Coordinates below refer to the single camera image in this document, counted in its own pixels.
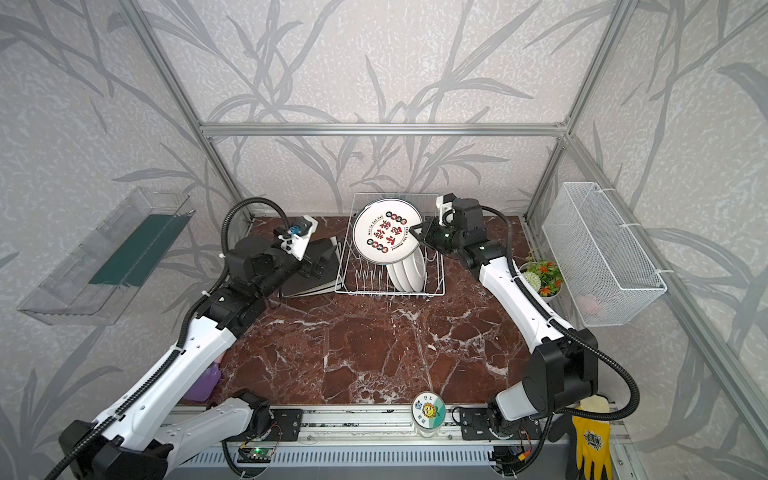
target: work glove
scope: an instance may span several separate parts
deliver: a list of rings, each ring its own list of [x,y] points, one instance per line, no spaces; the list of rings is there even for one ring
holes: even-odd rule
[[[593,396],[581,401],[579,410],[588,412],[609,412],[608,401],[600,396]],[[598,420],[583,419],[574,415],[576,427],[576,466],[584,466],[584,477],[587,480],[601,480],[603,469],[608,480],[611,480],[611,450],[608,448],[608,437],[611,435],[611,424]]]

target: white plate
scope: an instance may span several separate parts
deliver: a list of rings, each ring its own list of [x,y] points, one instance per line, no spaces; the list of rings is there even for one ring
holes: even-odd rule
[[[410,257],[402,261],[402,265],[405,268],[406,278],[413,289],[412,291],[421,292],[424,290],[424,281],[427,275],[422,249],[417,248],[414,250]]]
[[[389,277],[389,280],[392,282],[392,285],[395,286],[397,291],[399,292],[405,292],[406,289],[402,287],[402,284],[400,283],[400,280],[397,279],[397,272],[395,271],[395,264],[391,263],[386,266],[386,272],[387,276]]]
[[[395,271],[395,277],[400,282],[403,292],[414,292],[415,290],[408,281],[408,275],[406,274],[406,267],[404,262],[398,262],[392,265],[392,269]]]
[[[383,198],[368,204],[357,215],[352,240],[369,262],[398,263],[419,248],[419,241],[408,228],[421,222],[422,215],[413,205],[398,198]]]

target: brown marble countertop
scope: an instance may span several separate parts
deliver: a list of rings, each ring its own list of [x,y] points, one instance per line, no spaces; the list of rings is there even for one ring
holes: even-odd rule
[[[510,217],[518,264],[528,255],[520,219]],[[343,243],[347,217],[319,218],[314,238]],[[271,237],[278,219],[257,219]],[[486,217],[488,237],[506,238]],[[487,402],[520,381],[529,353],[502,305],[458,261],[445,259],[445,295],[327,293],[287,299],[227,351],[212,395],[251,389],[273,405],[409,403],[424,390],[446,403]]]

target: aluminum frame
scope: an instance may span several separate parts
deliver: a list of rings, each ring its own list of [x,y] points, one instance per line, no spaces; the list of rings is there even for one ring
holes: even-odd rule
[[[564,123],[553,124],[202,124],[207,137],[560,137]]]
[[[616,2],[614,11],[611,14],[611,20],[608,22],[605,29],[605,35],[603,35],[603,39],[601,40],[597,51],[594,53],[587,74],[584,76],[584,80],[581,82],[581,86],[576,94],[574,104],[568,112],[568,116],[563,121],[565,125],[564,134],[570,134],[574,130],[576,123],[578,123],[584,113],[584,109],[587,107],[587,103],[592,97],[594,89],[598,86],[608,62],[616,51],[621,36],[629,25],[630,17],[632,16],[632,12],[634,12],[635,7],[637,7],[637,2],[638,0],[618,0]],[[558,136],[558,143],[552,151],[549,162],[547,162],[547,167],[541,175],[536,190],[534,190],[531,203],[528,204],[528,209],[525,211],[526,217],[530,217],[533,214],[538,203],[541,201],[541,195],[544,193],[545,187],[549,184],[554,173],[560,167],[563,150],[562,137]]]
[[[640,223],[616,190],[608,190],[614,188],[611,181],[598,167],[581,141],[574,135],[566,134],[563,137],[563,143],[565,150],[571,155],[582,174],[587,180],[595,182],[604,189],[608,199],[624,221],[629,224]],[[634,234],[656,268],[673,269],[642,226],[637,225],[634,228]],[[683,280],[676,274],[666,275],[667,303],[670,309],[704,362],[717,377],[723,392],[746,427],[768,455],[768,400],[750,374],[746,372],[736,354],[712,325],[709,317],[699,307]]]
[[[597,168],[591,155],[583,148],[581,142],[572,136],[573,129],[578,123],[584,109],[591,98],[598,81],[611,59],[616,45],[627,27],[632,12],[638,0],[618,0],[614,7],[611,20],[608,22],[604,37],[593,57],[587,74],[568,116],[562,123],[553,124],[201,124],[189,97],[184,93],[178,77],[170,66],[163,49],[154,35],[151,26],[144,16],[137,0],[118,0],[118,5],[125,17],[127,26],[134,32],[142,48],[157,69],[169,92],[177,102],[184,120],[190,126],[193,134],[214,166],[214,170],[225,184],[225,187],[237,200],[243,198],[233,181],[226,165],[214,149],[209,137],[214,136],[244,136],[244,135],[283,135],[283,136],[547,136],[556,137],[558,142],[549,158],[547,167],[531,199],[526,217],[529,217],[541,201],[544,187],[551,181],[559,168],[562,155],[566,149],[574,154],[574,159],[589,180],[595,181],[603,188],[611,188],[609,180]],[[623,200],[608,192],[614,205],[620,209],[627,220],[634,219]],[[650,237],[639,228],[637,234],[651,257],[654,264],[664,268],[667,261],[660,254]],[[722,337],[714,330],[708,318],[680,279],[670,276],[667,281],[669,290],[667,296],[670,307],[680,321],[681,326],[691,338],[697,350],[704,357],[707,365],[723,385],[728,398],[747,424],[750,431],[768,454],[768,407],[766,398],[756,387],[754,381],[746,374],[738,358],[727,347]]]
[[[197,142],[200,144],[200,148],[202,148],[203,152],[208,157],[208,161],[213,166],[214,171],[224,183],[227,192],[232,195],[235,202],[241,201],[245,197],[240,192],[237,184],[235,184],[232,175],[221,160],[218,152],[216,152],[213,145],[211,145],[208,139],[205,138],[204,134],[200,131],[200,120],[192,106],[192,101],[181,87],[181,81],[170,66],[170,61],[165,55],[160,42],[157,40],[152,27],[149,25],[149,21],[144,15],[144,11],[142,11],[137,0],[118,0],[118,6],[123,14],[126,26],[134,33],[134,36],[139,41],[139,45],[141,45],[144,53],[149,57],[157,74],[160,75],[160,79],[168,89],[170,96],[176,101],[176,105],[181,111],[181,116],[184,117],[192,135],[195,136]]]
[[[456,405],[462,407],[482,407],[483,405]],[[446,405],[445,409],[448,415],[454,405]],[[611,410],[617,409],[616,405],[610,404]],[[273,409],[291,409],[296,406],[273,406]],[[274,447],[279,446],[283,454],[295,455],[293,458],[278,457],[276,462],[270,463],[267,468],[279,468],[296,466],[297,462],[305,462],[318,455],[321,452],[327,452],[329,457],[332,452],[341,452],[355,450],[358,452],[367,451],[368,453],[384,453],[397,449],[401,452],[429,452],[435,450],[446,452],[446,456],[428,456],[422,460],[414,460],[409,466],[417,465],[451,465],[449,453],[457,450],[470,452],[489,452],[495,446],[520,445],[519,440],[463,440],[461,426],[453,422],[453,419],[446,416],[445,424],[439,432],[433,437],[421,437],[411,425],[411,406],[410,404],[395,405],[318,405],[303,406],[304,413],[301,420],[301,431],[296,442],[283,443],[276,445],[274,442],[261,442],[260,446]],[[203,406],[178,406],[163,422],[163,426],[182,422],[192,415],[196,415],[205,410]],[[538,444],[537,439],[532,439],[531,443]],[[566,436],[560,437],[556,442],[547,441],[547,445],[565,446],[570,442]],[[230,454],[234,453],[240,445],[239,442],[228,442]],[[614,467],[614,477],[619,480],[645,480],[646,475],[637,452],[634,449],[632,440],[629,436],[626,426],[623,422],[611,423],[611,460]],[[454,465],[466,465],[470,458],[465,461],[453,462]],[[316,462],[313,465],[318,467],[333,467],[337,465],[366,467],[371,465],[392,465],[402,466],[405,462],[402,459],[399,462],[377,462],[368,457],[362,456],[355,462],[341,462],[340,459],[328,458],[325,462]],[[214,445],[203,450],[200,454],[191,458],[188,462],[180,465],[178,468],[226,468],[221,447]]]

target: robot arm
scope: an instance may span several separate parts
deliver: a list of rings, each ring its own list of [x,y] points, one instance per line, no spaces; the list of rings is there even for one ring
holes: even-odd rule
[[[69,454],[94,425],[108,423],[110,417],[114,420],[75,457],[72,468],[79,478],[162,478],[215,442],[244,432],[258,436],[267,431],[269,403],[250,392],[241,392],[171,429],[160,426],[203,371],[258,319],[268,297],[302,269],[316,228],[317,221],[305,215],[273,241],[246,237],[227,252],[229,281],[197,308],[195,315],[200,316],[190,321],[183,349],[172,346],[93,422],[72,422],[61,434],[62,450]],[[175,359],[163,368],[172,356]],[[145,388],[155,376],[157,380]],[[138,400],[120,414],[118,409],[134,394]]]
[[[597,357],[552,326],[554,319],[565,329],[573,329],[522,279],[506,248],[488,239],[478,201],[450,194],[438,198],[437,208],[437,217],[411,227],[411,233],[472,271],[503,305],[531,352],[525,378],[488,402],[492,431],[507,436],[516,431],[520,419],[545,417],[594,395],[598,390]],[[597,348],[589,330],[574,334]]]

